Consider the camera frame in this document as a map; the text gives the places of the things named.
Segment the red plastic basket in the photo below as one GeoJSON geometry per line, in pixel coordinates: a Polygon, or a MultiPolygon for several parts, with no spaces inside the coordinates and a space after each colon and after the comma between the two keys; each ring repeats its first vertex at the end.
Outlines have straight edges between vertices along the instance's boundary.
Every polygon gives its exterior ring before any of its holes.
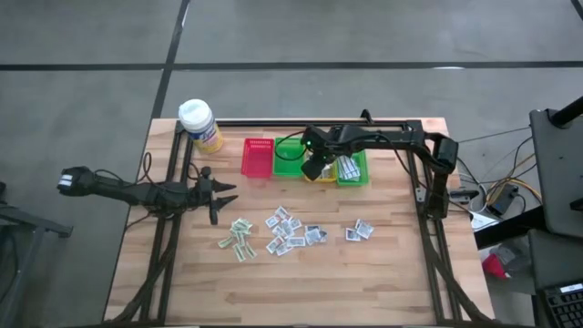
{"type": "Polygon", "coordinates": [[[269,178],[273,166],[273,139],[246,138],[240,174],[249,178],[269,178]]]}

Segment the concrete floor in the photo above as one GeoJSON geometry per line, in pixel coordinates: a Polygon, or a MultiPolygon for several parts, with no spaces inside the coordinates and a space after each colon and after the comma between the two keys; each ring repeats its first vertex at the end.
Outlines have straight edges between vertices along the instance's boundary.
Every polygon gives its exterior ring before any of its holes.
{"type": "MultiPolygon", "coordinates": [[[[0,64],[163,63],[180,0],[5,0],[0,64]]],[[[177,62],[529,61],[583,57],[583,21],[563,0],[197,0],[177,62]]],[[[8,200],[74,225],[46,238],[21,324],[98,323],[128,206],[55,190],[62,168],[134,179],[161,72],[0,71],[0,180],[8,200]]],[[[532,109],[581,96],[583,69],[174,72],[163,118],[206,99],[220,118],[445,117],[456,139],[527,125],[532,109]]],[[[465,143],[482,177],[527,131],[465,143]]],[[[532,148],[525,148],[521,158],[532,148]]],[[[503,161],[486,179],[511,168],[503,161]]],[[[537,186],[533,170],[525,180],[537,186]]],[[[529,206],[535,202],[527,197],[529,206]]],[[[491,284],[496,317],[532,323],[530,300],[491,284]]]]}

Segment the white plastic container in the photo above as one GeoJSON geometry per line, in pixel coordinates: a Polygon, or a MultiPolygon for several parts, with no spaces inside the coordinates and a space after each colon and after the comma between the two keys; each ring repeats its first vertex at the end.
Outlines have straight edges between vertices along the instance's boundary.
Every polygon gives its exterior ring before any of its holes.
{"type": "Polygon", "coordinates": [[[179,107],[179,118],[200,152],[210,154],[222,147],[222,135],[206,102],[200,99],[185,102],[179,107]]]}

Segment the wooden table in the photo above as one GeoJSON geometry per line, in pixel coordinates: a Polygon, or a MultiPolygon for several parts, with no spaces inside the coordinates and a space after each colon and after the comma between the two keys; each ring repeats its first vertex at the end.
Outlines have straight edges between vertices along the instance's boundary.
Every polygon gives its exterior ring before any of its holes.
{"type": "MultiPolygon", "coordinates": [[[[447,133],[443,118],[420,119],[424,130],[447,133]]],[[[175,122],[152,122],[146,151],[153,156],[154,180],[165,178],[175,122]]],[[[240,174],[245,138],[275,138],[297,130],[222,128],[225,144],[219,152],[195,152],[196,165],[208,165],[217,180],[237,185],[218,196],[238,194],[239,198],[220,212],[218,226],[210,225],[206,209],[183,215],[167,323],[434,323],[411,181],[392,151],[366,150],[371,182],[359,188],[304,179],[248,179],[240,174]],[[273,235],[264,221],[280,205],[303,224],[322,225],[329,233],[328,242],[282,257],[269,254],[265,246],[273,235]],[[249,242],[259,254],[243,263],[231,248],[217,245],[229,236],[230,223],[239,217],[254,224],[249,242]],[[358,218],[372,223],[373,237],[360,243],[346,241],[344,228],[358,218]]],[[[451,183],[459,180],[454,176],[451,183]]],[[[129,222],[144,214],[144,209],[132,209],[129,222]]],[[[106,319],[120,313],[143,283],[155,225],[155,219],[148,219],[126,233],[106,319]]],[[[445,235],[455,277],[479,309],[493,317],[467,216],[450,212],[445,235]]],[[[442,283],[440,290],[445,300],[442,283]]],[[[155,292],[153,315],[157,299],[155,292]]]]}

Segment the green plastic basket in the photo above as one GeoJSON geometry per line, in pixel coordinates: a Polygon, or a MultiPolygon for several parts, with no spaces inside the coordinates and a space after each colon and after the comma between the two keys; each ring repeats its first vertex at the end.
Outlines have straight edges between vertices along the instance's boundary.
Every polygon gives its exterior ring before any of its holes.
{"type": "Polygon", "coordinates": [[[336,165],[336,176],[338,177],[336,183],[339,186],[364,186],[368,184],[368,164],[366,163],[366,153],[365,151],[360,151],[353,154],[353,159],[356,162],[356,166],[361,170],[361,176],[358,180],[347,180],[347,179],[340,179],[340,174],[338,172],[338,168],[340,165],[336,165]]]}
{"type": "Polygon", "coordinates": [[[273,151],[277,149],[277,153],[286,159],[278,158],[273,154],[273,175],[288,178],[299,178],[302,176],[303,164],[303,146],[299,138],[287,138],[281,144],[279,143],[283,138],[276,138],[273,151]]]}

